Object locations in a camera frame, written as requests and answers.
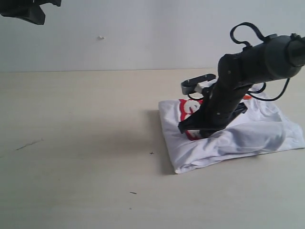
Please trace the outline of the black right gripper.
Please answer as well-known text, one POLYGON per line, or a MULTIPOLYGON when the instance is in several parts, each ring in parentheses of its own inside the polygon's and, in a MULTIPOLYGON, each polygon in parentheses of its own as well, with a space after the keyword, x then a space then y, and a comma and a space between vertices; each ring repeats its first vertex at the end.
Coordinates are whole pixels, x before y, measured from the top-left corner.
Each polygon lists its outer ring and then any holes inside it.
POLYGON ((248 91, 248 85, 238 85, 217 80, 211 97, 193 115, 178 124, 181 134, 189 130, 199 130, 200 138, 211 137, 224 130, 232 121, 232 115, 248 91))

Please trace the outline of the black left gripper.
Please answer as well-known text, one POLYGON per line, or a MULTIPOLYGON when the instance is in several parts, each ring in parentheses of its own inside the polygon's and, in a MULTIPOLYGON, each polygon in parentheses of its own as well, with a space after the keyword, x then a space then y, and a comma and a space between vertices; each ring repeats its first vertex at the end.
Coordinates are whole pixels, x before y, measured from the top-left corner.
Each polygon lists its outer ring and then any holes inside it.
POLYGON ((61 0, 0 0, 0 14, 15 15, 16 18, 36 25, 45 23, 45 13, 40 5, 51 3, 60 7, 61 0))

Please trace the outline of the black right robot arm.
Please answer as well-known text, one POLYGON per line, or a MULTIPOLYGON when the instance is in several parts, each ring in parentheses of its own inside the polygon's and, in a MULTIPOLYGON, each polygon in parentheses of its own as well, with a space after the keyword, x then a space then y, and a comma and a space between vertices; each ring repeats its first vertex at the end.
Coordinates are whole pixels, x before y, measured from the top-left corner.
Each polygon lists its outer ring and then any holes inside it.
POLYGON ((200 93, 202 104, 190 117, 180 121, 181 133, 198 130, 202 138, 225 129, 247 111, 242 102, 251 87, 258 83, 287 81, 305 64, 305 39, 290 36, 268 36, 256 46, 244 47, 236 54, 224 55, 218 63, 218 74, 205 74, 181 83, 182 93, 200 93))

